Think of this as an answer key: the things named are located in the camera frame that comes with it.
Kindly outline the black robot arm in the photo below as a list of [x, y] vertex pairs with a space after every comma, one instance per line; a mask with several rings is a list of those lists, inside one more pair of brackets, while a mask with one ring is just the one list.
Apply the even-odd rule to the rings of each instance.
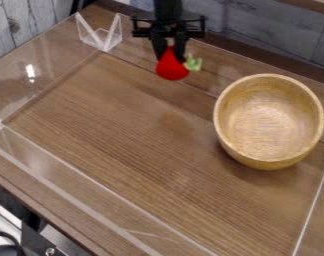
[[177, 61], [184, 63], [188, 41], [205, 37], [207, 17], [185, 11], [183, 0], [153, 0], [153, 3], [150, 14], [130, 17], [132, 36], [150, 40], [158, 60], [172, 48]]

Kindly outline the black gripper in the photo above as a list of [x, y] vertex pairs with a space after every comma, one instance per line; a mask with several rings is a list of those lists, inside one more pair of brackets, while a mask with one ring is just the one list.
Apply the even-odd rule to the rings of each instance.
[[175, 55], [180, 63], [185, 62], [188, 38], [204, 38], [207, 31], [207, 17], [193, 13], [184, 13], [177, 20], [158, 20], [153, 13], [130, 17], [134, 37], [150, 38], [157, 60], [161, 60], [168, 49], [168, 40], [175, 37]]

